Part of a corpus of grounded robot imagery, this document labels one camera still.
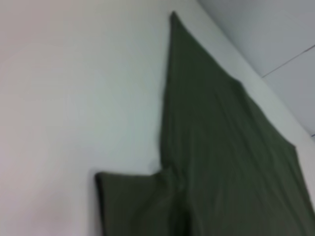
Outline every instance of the olive green garment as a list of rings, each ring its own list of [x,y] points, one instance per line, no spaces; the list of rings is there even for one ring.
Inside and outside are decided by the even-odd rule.
[[[104,235],[315,236],[295,147],[175,13],[171,26],[163,169],[96,175]]]

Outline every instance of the green cloth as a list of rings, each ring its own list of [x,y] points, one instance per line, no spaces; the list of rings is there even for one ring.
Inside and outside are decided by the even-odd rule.
[[[295,147],[171,16],[153,176],[96,175],[106,236],[315,236]]]

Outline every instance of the dark green fabric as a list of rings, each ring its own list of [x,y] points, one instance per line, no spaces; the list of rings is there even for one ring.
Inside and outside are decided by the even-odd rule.
[[[104,235],[315,236],[294,146],[174,13],[171,25],[163,169],[96,175]]]

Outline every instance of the blurry cloth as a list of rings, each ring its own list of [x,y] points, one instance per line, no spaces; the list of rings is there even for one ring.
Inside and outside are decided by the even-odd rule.
[[[98,173],[105,236],[314,236],[295,147],[173,13],[152,176]]]

